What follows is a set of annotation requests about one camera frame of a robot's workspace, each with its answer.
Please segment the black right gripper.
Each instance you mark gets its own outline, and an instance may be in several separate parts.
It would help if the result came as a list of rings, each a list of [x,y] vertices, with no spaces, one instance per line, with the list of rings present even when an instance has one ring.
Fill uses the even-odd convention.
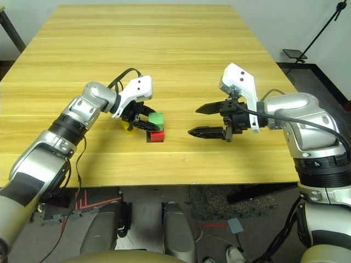
[[[188,134],[202,139],[221,139],[231,142],[234,134],[242,134],[250,129],[249,114],[239,109],[232,100],[211,102],[200,106],[196,113],[213,115],[220,114],[223,117],[223,127],[195,127],[188,130]]]

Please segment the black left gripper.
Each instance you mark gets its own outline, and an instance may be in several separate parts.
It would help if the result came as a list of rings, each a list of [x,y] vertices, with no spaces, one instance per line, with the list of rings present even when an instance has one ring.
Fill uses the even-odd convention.
[[[131,101],[123,110],[120,117],[124,122],[128,123],[127,130],[133,130],[134,127],[137,127],[147,132],[157,132],[160,129],[156,124],[139,118],[139,114],[144,115],[155,112],[152,108],[144,105],[144,102]]]

